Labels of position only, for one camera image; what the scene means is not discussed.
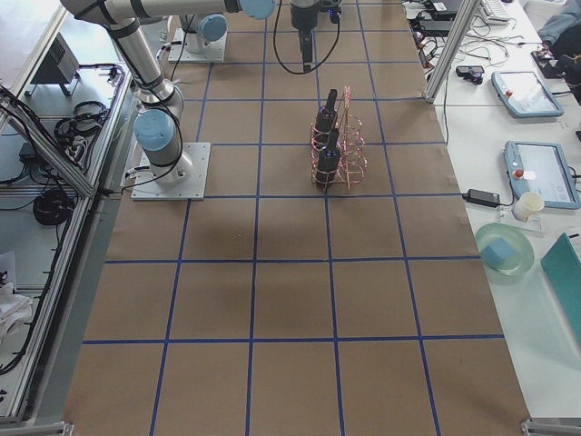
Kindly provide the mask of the second white arm base plate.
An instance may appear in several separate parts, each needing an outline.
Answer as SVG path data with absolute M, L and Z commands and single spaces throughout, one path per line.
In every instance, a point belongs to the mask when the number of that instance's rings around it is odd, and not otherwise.
M 154 166 L 142 154 L 143 171 L 136 175 L 131 198 L 135 201 L 178 201 L 204 199 L 211 153 L 210 143 L 185 143 L 182 156 L 175 167 Z

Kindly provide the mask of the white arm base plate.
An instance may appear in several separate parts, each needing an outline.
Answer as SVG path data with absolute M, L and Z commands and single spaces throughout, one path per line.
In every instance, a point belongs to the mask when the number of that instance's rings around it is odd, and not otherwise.
M 177 28 L 172 40 L 177 42 L 173 45 L 168 60 L 171 64 L 177 62 L 186 64 L 211 64 L 222 63 L 224 61 L 227 34 L 224 34 L 219 40 L 209 42 L 197 35 L 188 35 L 186 37 L 186 46 L 182 47 L 183 30 Z

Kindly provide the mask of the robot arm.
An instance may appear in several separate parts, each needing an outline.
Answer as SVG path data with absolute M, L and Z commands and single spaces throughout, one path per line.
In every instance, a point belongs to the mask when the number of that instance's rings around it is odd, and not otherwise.
M 180 15 L 185 50 L 193 55 L 204 53 L 207 45 L 218 42 L 227 32 L 222 14 Z
M 143 19 L 177 15 L 185 20 L 182 31 L 203 42 L 223 36 L 222 24 L 216 35 L 206 35 L 212 19 L 244 13 L 265 20 L 281 12 L 281 1 L 63 1 L 74 19 L 104 28 L 127 63 L 138 86 L 137 96 L 144 112 L 133 124 L 133 134 L 149 160 L 151 184 L 172 186 L 182 183 L 192 171 L 192 159 L 183 144 L 182 92 L 166 78 L 148 47 L 141 29 Z

